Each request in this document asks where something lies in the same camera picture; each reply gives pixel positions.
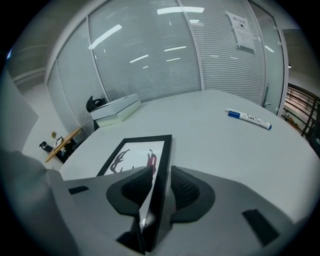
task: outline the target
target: wall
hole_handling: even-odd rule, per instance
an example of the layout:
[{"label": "wall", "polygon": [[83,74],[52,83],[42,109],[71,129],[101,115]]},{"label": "wall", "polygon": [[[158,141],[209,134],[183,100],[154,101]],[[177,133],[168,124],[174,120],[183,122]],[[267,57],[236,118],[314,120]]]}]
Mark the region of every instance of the wall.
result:
[{"label": "wall", "polygon": [[53,131],[57,133],[57,138],[68,135],[52,104],[48,89],[44,83],[41,83],[33,87],[21,88],[20,92],[39,116],[25,142],[22,153],[39,160],[47,169],[59,171],[62,163],[56,157],[45,163],[48,152],[39,147],[43,141],[53,147],[55,143],[55,140],[51,138]]},{"label": "wall", "polygon": [[289,69],[289,83],[299,86],[320,97],[320,78]]},{"label": "wall", "polygon": [[0,78],[0,146],[6,151],[22,151],[38,115],[19,93],[5,68]]}]

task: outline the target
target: railing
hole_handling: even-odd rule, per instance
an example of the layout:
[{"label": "railing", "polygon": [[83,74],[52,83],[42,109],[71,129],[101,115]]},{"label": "railing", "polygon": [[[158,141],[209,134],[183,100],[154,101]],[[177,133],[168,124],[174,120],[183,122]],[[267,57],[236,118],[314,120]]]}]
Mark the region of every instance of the railing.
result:
[{"label": "railing", "polygon": [[[302,137],[306,136],[316,122],[320,98],[303,88],[289,83],[285,104],[290,105],[294,111],[288,109],[288,107],[284,111],[287,111],[289,116],[294,118],[288,117],[284,113],[282,113],[281,117],[292,125]],[[297,125],[294,119],[296,119],[296,122],[299,120],[303,127]]]}]

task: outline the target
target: ceiling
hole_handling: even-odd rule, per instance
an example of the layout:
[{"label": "ceiling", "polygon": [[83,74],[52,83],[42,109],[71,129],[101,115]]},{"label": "ceiling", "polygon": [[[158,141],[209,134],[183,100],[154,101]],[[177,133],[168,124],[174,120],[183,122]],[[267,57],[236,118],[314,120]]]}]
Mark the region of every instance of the ceiling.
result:
[{"label": "ceiling", "polygon": [[15,42],[7,61],[16,85],[44,81],[49,54],[64,27],[90,0],[53,0],[31,20]]},{"label": "ceiling", "polygon": [[319,62],[308,39],[300,29],[283,30],[291,70],[313,78],[320,77]]}]

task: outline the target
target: glass wall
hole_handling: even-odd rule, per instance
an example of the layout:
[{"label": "glass wall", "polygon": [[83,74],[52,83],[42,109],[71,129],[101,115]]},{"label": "glass wall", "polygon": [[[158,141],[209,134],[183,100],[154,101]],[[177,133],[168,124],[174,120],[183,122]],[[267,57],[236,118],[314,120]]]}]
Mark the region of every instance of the glass wall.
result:
[{"label": "glass wall", "polygon": [[88,24],[83,21],[64,44],[57,58],[61,84],[69,105],[84,131],[94,132],[94,123],[86,104],[104,98],[89,47]]},{"label": "glass wall", "polygon": [[[254,14],[244,0],[181,0],[199,47],[206,90],[216,89],[261,105],[265,57]],[[247,20],[254,50],[237,46],[227,12]]]},{"label": "glass wall", "polygon": [[108,1],[89,15],[96,66],[111,101],[201,90],[195,46],[175,0]]},{"label": "glass wall", "polygon": [[71,111],[64,91],[62,89],[56,63],[54,63],[52,67],[47,82],[47,87],[56,113],[58,114],[68,133],[72,133],[79,127],[79,123],[77,122],[75,115]]}]

